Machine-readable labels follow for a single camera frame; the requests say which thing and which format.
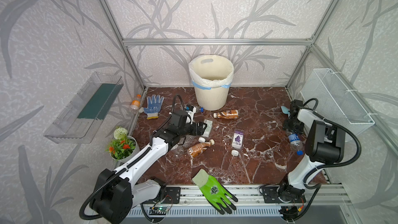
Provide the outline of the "blue cap Pepsi bottle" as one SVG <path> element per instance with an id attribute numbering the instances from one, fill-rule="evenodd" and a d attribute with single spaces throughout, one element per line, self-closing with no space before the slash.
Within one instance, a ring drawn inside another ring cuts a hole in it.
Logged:
<path id="1" fill-rule="evenodd" d="M 304 154 L 303 142 L 300 137 L 293 132 L 286 132 L 292 151 L 295 151 L 297 155 L 301 156 Z"/>

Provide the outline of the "purple label bottle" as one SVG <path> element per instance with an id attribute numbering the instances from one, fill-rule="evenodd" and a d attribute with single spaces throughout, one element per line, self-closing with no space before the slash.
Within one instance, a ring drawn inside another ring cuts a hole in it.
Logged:
<path id="1" fill-rule="evenodd" d="M 235 129 L 233 133 L 233 138 L 232 138 L 232 151 L 231 155 L 233 157 L 239 156 L 239 151 L 241 150 L 243 146 L 243 138 L 244 138 L 244 133 L 242 130 Z"/>

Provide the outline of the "orange cap bottle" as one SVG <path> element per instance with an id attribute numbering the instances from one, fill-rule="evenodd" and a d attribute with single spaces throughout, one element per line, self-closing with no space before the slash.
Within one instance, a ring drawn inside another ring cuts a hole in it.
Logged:
<path id="1" fill-rule="evenodd" d="M 130 109 L 131 109 L 132 111 L 138 111 L 138 110 L 139 110 L 140 105 L 141 105 L 141 99 L 142 99 L 142 96 L 141 96 L 140 94 L 137 94 L 137 95 L 133 98 L 133 100 L 132 100 L 132 102 L 131 102 L 131 104 L 130 104 Z"/>

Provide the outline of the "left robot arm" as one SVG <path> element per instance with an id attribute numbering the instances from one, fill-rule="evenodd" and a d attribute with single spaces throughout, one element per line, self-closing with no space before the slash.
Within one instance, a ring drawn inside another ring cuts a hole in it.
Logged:
<path id="1" fill-rule="evenodd" d="M 149 179 L 139 184 L 138 180 L 158 159 L 177 146 L 183 137 L 204 134 L 207 124 L 202 121 L 194 122 L 194 114 L 198 111 L 196 106 L 190 104 L 182 110 L 172 110 L 143 150 L 113 171 L 103 170 L 97 178 L 93 193 L 79 210 L 80 218 L 104 218 L 112 224 L 119 224 L 132 208 L 161 198 L 161 192 L 166 188 L 163 181 Z"/>

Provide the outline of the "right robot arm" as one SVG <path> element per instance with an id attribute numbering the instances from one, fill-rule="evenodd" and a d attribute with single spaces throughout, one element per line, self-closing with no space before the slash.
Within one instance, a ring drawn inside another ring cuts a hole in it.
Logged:
<path id="1" fill-rule="evenodd" d="M 281 107 L 282 112 L 288 116 L 283 129 L 287 133 L 291 148 L 302 155 L 303 159 L 280 183 L 280 196 L 299 196 L 307 189 L 319 189 L 321 184 L 309 185 L 319 172 L 327 168 L 351 165 L 362 154 L 362 146 L 356 135 L 346 127 L 317 113 L 318 103 L 317 98 L 310 98 L 306 102 L 293 100 L 289 108 Z M 344 162 L 346 136 L 354 141 L 356 153 Z"/>

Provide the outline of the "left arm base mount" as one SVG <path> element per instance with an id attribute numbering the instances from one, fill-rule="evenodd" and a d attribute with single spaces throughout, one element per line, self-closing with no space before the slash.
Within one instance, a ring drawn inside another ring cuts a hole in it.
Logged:
<path id="1" fill-rule="evenodd" d="M 134 187 L 138 189 L 138 186 L 142 185 L 144 190 L 144 197 L 153 196 L 153 198 L 144 199 L 143 204 L 178 204 L 181 197 L 181 187 L 169 186 L 166 182 L 158 179 L 151 178 L 142 184 Z"/>

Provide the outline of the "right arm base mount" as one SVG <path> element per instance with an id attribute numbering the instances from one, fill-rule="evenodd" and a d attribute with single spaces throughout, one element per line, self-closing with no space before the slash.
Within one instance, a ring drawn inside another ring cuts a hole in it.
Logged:
<path id="1" fill-rule="evenodd" d="M 306 203 L 305 190 L 291 185 L 262 185 L 259 193 L 265 203 Z"/>

